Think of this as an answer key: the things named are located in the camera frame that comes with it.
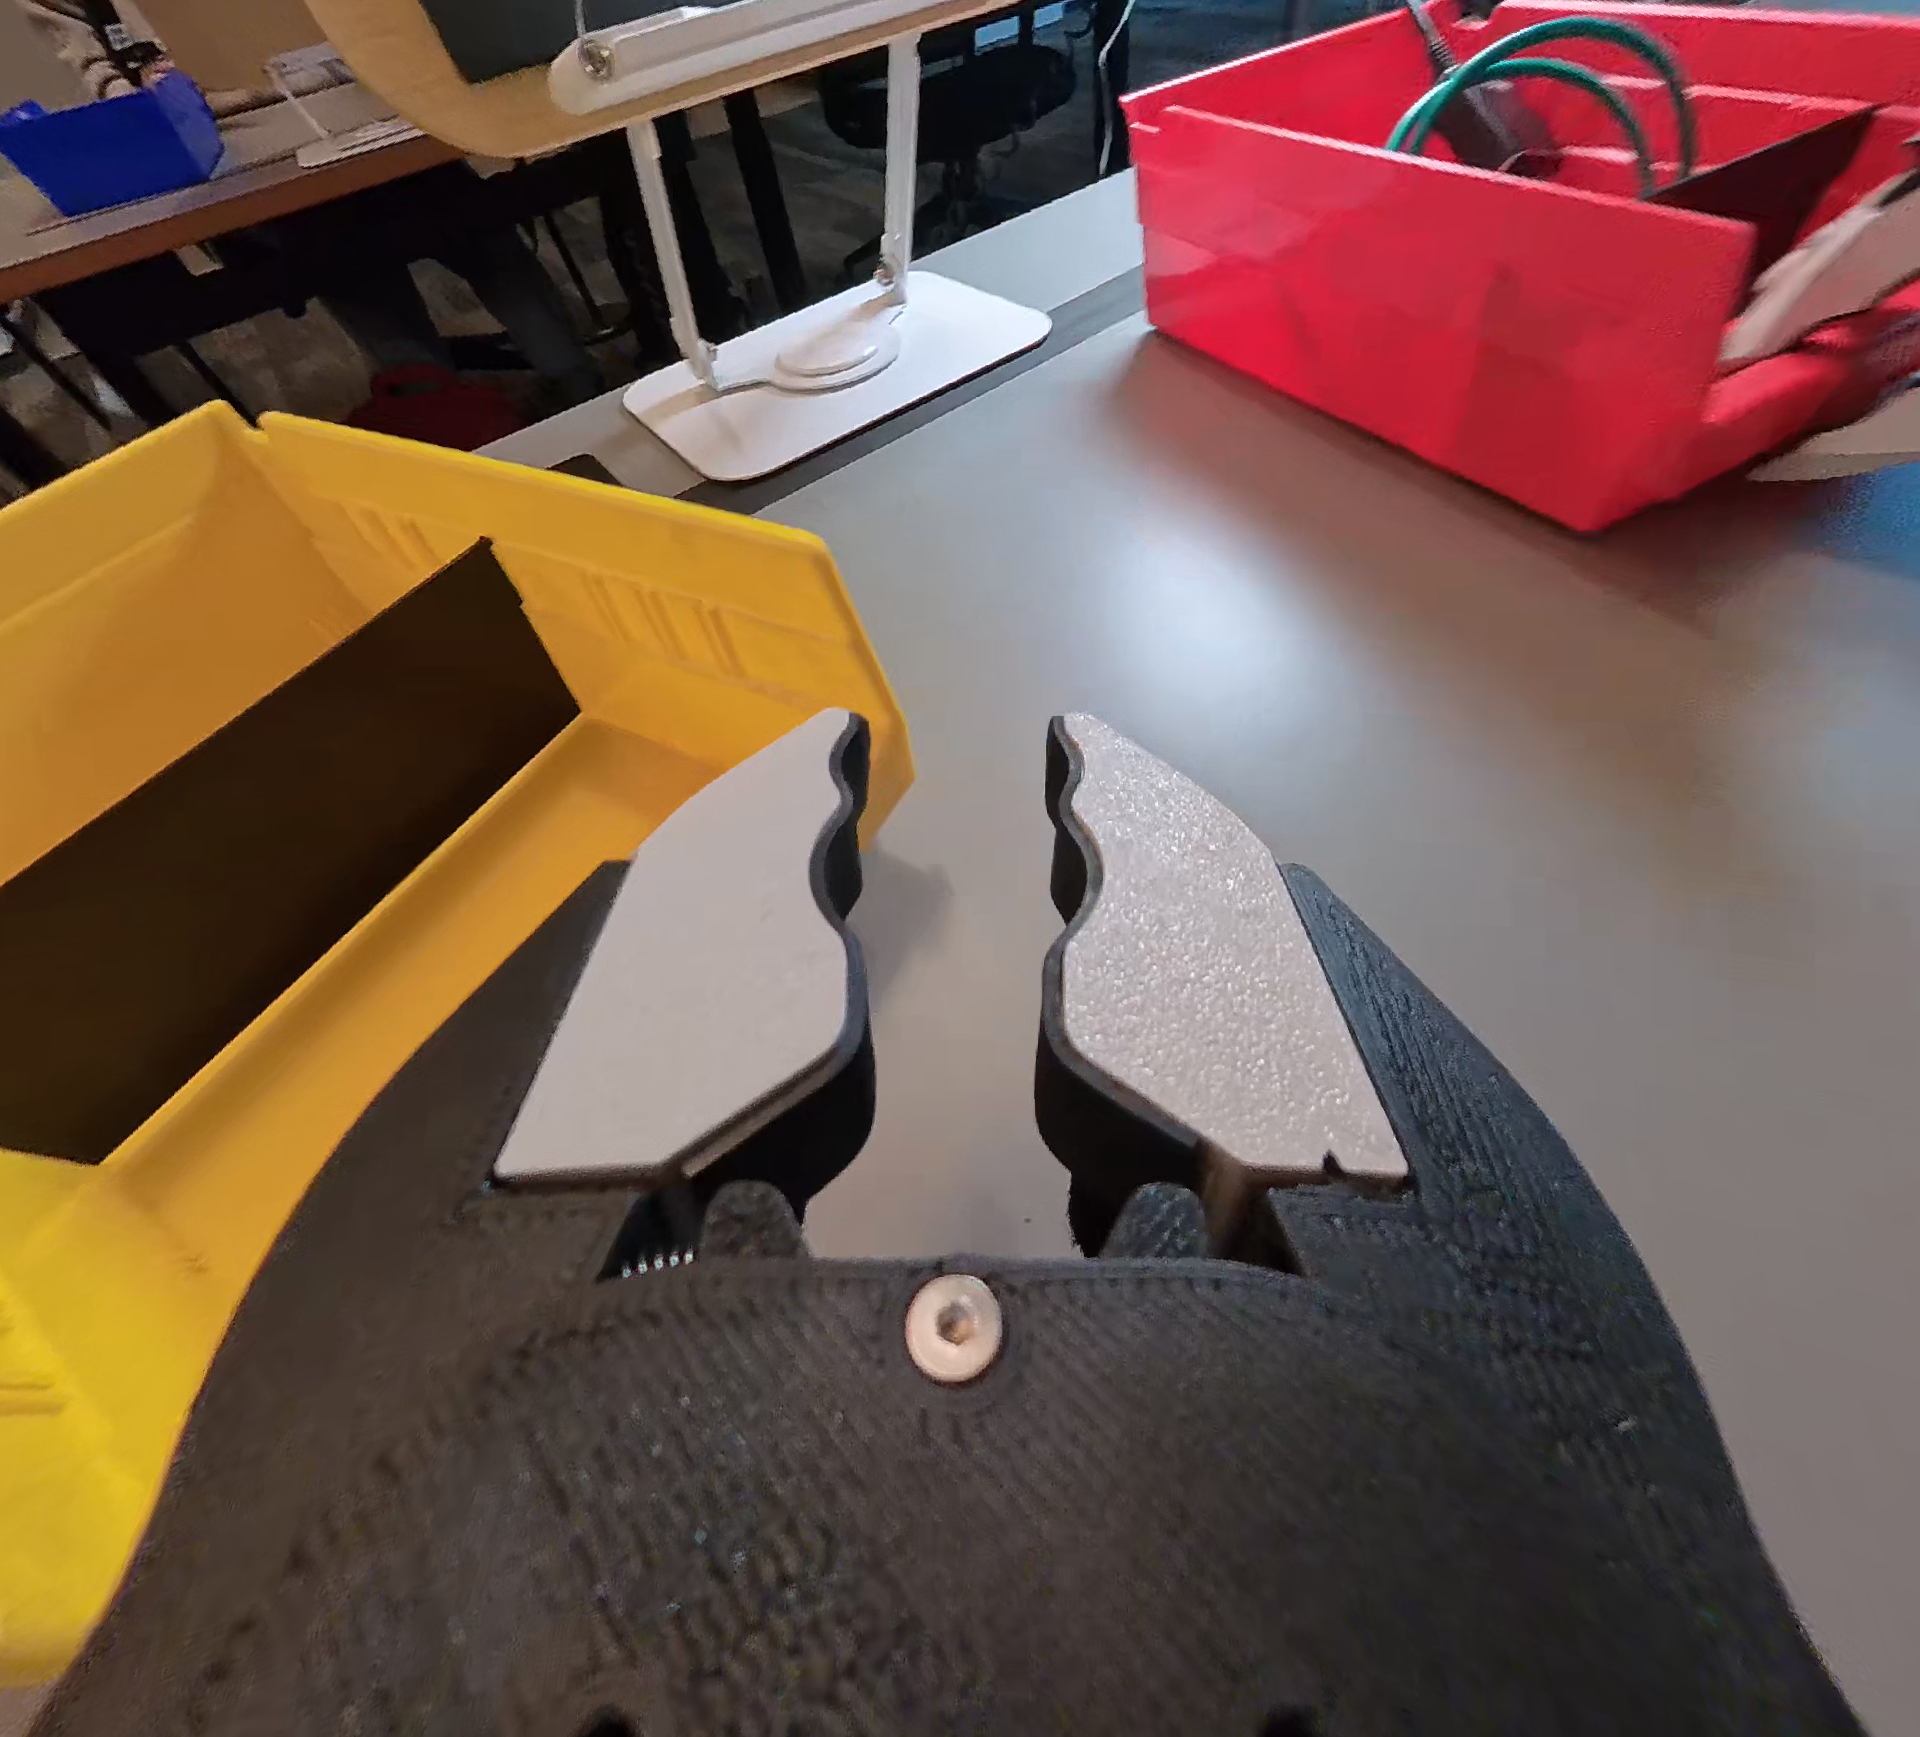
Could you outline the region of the white metal rail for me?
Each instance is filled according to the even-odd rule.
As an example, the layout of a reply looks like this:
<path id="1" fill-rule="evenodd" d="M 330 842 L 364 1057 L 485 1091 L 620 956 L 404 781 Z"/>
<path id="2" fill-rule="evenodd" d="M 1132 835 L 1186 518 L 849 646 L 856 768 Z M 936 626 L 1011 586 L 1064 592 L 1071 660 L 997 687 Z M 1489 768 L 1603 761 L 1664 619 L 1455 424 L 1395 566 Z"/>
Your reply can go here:
<path id="1" fill-rule="evenodd" d="M 546 94 L 566 114 L 600 114 L 640 94 L 687 94 L 734 67 L 795 74 L 808 47 L 876 34 L 889 20 L 936 13 L 950 0 L 728 0 L 667 7 L 627 27 L 579 34 L 552 67 Z"/>

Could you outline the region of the red plastic bin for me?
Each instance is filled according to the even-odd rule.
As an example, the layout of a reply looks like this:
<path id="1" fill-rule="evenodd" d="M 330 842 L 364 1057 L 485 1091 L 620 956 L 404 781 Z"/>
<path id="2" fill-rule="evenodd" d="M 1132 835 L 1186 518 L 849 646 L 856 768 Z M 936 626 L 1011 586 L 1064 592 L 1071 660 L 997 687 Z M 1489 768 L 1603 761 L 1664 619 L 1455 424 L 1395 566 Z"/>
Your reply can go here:
<path id="1" fill-rule="evenodd" d="M 1428 128 L 1516 81 L 1549 182 Z M 1374 13 L 1125 94 L 1145 316 L 1293 404 L 1570 532 L 1859 417 L 1913 417 L 1913 283 L 1725 364 L 1752 229 L 1644 195 L 1873 108 L 1799 242 L 1913 175 L 1920 27 L 1886 13 L 1502 0 Z"/>

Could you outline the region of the red floor basket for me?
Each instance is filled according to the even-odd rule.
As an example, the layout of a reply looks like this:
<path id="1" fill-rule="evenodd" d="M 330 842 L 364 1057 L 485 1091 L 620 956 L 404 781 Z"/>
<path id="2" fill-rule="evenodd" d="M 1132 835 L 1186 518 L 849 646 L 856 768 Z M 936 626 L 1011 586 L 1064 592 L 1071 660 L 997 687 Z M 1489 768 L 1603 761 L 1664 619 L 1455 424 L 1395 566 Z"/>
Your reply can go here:
<path id="1" fill-rule="evenodd" d="M 458 377 L 445 364 L 377 370 L 371 397 L 344 424 L 438 451 L 485 451 L 525 431 L 519 404 L 499 384 Z"/>

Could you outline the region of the yellow plastic bin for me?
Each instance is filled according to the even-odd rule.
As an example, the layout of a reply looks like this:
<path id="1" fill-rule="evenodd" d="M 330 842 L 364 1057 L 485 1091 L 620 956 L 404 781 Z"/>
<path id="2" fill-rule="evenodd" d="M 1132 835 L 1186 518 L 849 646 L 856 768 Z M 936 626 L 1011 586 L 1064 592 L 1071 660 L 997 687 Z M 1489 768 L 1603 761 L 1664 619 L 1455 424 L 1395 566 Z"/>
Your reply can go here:
<path id="1" fill-rule="evenodd" d="M 0 525 L 0 1670 L 101 1623 L 202 1373 L 404 1057 L 694 788 L 862 714 L 822 539 L 202 404 Z"/>

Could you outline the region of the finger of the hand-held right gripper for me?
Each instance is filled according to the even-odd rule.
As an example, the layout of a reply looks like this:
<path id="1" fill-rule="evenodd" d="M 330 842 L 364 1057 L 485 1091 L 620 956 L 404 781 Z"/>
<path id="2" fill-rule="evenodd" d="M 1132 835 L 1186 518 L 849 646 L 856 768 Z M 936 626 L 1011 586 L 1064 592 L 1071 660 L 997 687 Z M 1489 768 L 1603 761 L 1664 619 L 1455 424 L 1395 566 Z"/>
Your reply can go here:
<path id="1" fill-rule="evenodd" d="M 1758 269 L 1745 310 L 1725 323 L 1725 364 L 1792 350 L 1832 316 L 1859 316 L 1920 276 L 1920 175 L 1893 175 L 1799 249 Z"/>
<path id="2" fill-rule="evenodd" d="M 1752 478 L 1866 478 L 1913 458 L 1920 458 L 1920 417 L 1859 417 L 1752 465 Z"/>

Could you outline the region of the blue plastic bin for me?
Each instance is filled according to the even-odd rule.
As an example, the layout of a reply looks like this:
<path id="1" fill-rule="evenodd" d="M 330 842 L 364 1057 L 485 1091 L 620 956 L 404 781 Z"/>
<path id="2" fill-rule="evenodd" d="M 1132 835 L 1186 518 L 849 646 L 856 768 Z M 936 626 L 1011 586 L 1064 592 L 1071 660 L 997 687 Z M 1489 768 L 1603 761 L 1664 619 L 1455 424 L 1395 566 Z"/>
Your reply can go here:
<path id="1" fill-rule="evenodd" d="M 135 94 L 0 114 L 0 155 L 54 202 L 54 215 L 101 215 L 222 168 L 222 128 L 189 74 Z"/>

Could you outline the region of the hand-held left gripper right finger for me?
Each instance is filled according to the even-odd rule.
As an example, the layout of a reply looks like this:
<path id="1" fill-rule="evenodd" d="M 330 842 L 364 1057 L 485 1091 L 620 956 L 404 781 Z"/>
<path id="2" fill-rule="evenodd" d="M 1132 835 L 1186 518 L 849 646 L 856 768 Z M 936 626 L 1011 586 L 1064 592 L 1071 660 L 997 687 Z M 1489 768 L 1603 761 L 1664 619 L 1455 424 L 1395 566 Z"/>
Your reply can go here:
<path id="1" fill-rule="evenodd" d="M 1408 1151 L 1273 848 L 1098 714 L 1044 734 L 1037 1138 L 1085 1198 L 1401 1192 Z"/>

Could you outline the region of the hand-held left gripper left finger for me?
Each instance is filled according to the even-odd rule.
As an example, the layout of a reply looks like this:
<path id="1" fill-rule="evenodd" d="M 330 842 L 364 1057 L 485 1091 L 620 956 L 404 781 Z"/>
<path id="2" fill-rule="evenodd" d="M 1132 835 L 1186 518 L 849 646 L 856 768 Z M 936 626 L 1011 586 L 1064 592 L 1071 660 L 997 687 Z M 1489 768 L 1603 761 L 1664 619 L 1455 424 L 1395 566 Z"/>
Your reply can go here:
<path id="1" fill-rule="evenodd" d="M 869 720 L 822 707 L 687 794 L 627 862 L 499 1185 L 822 1192 L 876 1124 L 856 821 Z"/>

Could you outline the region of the black divider plate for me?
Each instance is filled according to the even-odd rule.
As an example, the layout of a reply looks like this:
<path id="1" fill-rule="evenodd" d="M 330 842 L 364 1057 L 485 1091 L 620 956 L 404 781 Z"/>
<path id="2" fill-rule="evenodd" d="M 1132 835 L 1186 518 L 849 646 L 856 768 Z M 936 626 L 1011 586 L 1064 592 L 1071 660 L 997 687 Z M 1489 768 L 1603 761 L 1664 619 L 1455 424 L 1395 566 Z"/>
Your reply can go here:
<path id="1" fill-rule="evenodd" d="M 1684 182 L 1664 182 L 1644 202 L 1745 222 L 1745 283 L 1758 283 L 1799 242 L 1819 195 L 1853 168 L 1866 128 L 1873 108 L 1846 108 L 1718 168 L 1691 168 Z"/>

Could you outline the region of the metal support strut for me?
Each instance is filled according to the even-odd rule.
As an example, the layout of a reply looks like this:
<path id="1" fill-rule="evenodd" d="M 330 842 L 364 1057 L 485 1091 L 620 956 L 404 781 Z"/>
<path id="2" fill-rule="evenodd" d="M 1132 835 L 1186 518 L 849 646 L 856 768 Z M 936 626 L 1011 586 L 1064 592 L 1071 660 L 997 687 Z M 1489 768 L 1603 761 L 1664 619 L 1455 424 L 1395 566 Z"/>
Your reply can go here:
<path id="1" fill-rule="evenodd" d="M 916 135 L 923 135 L 923 40 L 889 40 L 889 101 L 883 101 L 883 249 L 876 283 L 903 310 L 916 256 Z"/>
<path id="2" fill-rule="evenodd" d="M 674 350 L 680 350 L 680 364 L 694 370 L 694 384 L 714 397 L 721 377 L 714 377 L 714 350 L 707 350 L 707 337 L 701 337 L 694 290 L 687 290 L 687 263 L 680 263 L 680 229 L 674 229 L 660 128 L 653 128 L 653 121 L 627 121 L 627 148 L 633 148 L 633 182 L 640 182 L 653 263 L 660 263 L 660 296 L 667 296 Z"/>

